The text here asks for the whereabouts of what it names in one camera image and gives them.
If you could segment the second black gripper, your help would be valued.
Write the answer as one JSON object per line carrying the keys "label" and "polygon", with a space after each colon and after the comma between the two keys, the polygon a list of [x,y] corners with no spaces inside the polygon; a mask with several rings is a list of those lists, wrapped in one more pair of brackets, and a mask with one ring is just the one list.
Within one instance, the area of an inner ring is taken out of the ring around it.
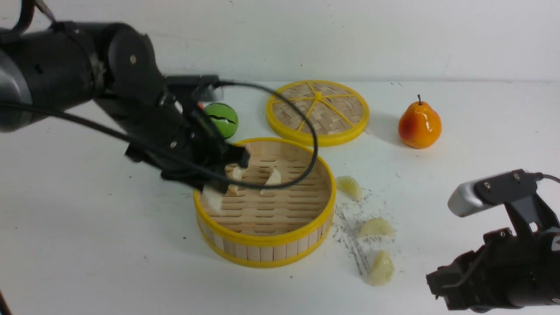
{"label": "second black gripper", "polygon": [[512,234],[510,228],[486,233],[478,251],[458,256],[426,275],[435,297],[450,311],[486,313],[559,304],[559,229]]}

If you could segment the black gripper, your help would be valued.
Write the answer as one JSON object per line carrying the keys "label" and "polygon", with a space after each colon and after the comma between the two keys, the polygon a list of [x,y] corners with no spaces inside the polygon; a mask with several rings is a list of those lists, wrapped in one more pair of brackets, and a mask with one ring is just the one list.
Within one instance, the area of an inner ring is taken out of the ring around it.
{"label": "black gripper", "polygon": [[160,169],[164,181],[179,182],[199,192],[225,194],[230,186],[225,167],[248,169],[250,153],[228,145],[208,116],[194,102],[178,110],[165,77],[158,69],[152,42],[123,23],[56,22],[63,33],[84,48],[90,60],[94,88],[90,99],[123,130],[119,133],[93,121],[54,110],[53,116],[126,141],[126,156]]}

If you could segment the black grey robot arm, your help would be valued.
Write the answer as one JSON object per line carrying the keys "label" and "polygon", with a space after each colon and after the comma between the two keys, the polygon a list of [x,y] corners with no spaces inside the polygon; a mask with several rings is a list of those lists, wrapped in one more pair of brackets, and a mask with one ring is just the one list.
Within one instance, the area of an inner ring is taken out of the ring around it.
{"label": "black grey robot arm", "polygon": [[1,102],[64,112],[93,101],[144,144],[218,175],[247,167],[247,150],[196,109],[196,83],[178,76],[168,86],[150,38],[124,23],[58,22],[1,42]]}

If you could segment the second black grey robot arm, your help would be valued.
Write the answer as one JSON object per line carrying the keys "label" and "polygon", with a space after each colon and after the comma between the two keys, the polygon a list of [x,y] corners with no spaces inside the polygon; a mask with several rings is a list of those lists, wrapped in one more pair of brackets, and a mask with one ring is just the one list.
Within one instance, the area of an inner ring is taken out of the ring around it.
{"label": "second black grey robot arm", "polygon": [[426,275],[432,295],[450,311],[486,313],[559,304],[559,230],[514,236],[486,233],[484,245]]}

